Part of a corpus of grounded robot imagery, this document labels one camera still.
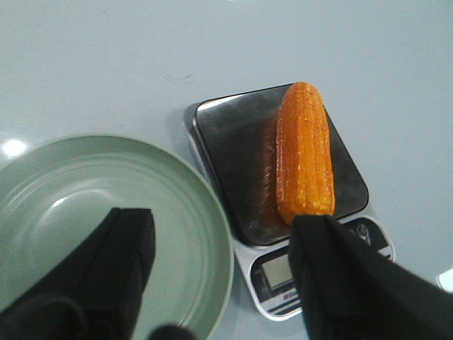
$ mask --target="orange corn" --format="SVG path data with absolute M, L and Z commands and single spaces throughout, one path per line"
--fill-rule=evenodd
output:
M 321 94 L 294 83 L 277 120 L 277 207 L 292 224 L 295 215 L 332 215 L 335 210 L 329 130 Z

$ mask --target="white countertop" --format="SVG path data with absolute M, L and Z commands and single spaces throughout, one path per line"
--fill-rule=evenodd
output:
M 452 32 L 451 1 L 2 1 L 0 145 L 113 133 L 194 164 L 189 105 L 309 81 L 396 262 L 434 283 L 453 267 Z M 236 266 L 213 339 L 302 334 L 258 314 Z

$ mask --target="sage green plate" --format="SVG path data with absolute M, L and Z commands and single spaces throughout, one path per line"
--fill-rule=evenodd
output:
M 231 289 L 222 207 L 184 161 L 113 136 L 60 140 L 0 171 L 0 310 L 50 271 L 112 207 L 151 208 L 156 260 L 133 339 L 167 323 L 210 336 Z

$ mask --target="kitchen scale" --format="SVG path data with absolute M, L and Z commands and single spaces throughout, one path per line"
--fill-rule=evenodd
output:
M 287 260 L 290 227 L 275 198 L 277 115 L 288 85 L 216 98 L 187 109 L 191 147 L 229 218 L 234 249 L 258 311 L 283 321 L 302 311 Z M 368 190 L 328 117 L 336 193 L 334 218 L 383 256 L 394 248 Z

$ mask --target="white table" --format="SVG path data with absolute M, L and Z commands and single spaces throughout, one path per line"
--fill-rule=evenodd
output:
M 2 1 L 0 145 L 113 133 L 194 164 L 190 104 L 309 81 L 396 262 L 434 283 L 453 267 L 452 32 L 451 1 Z M 258 314 L 236 266 L 213 338 L 304 336 Z

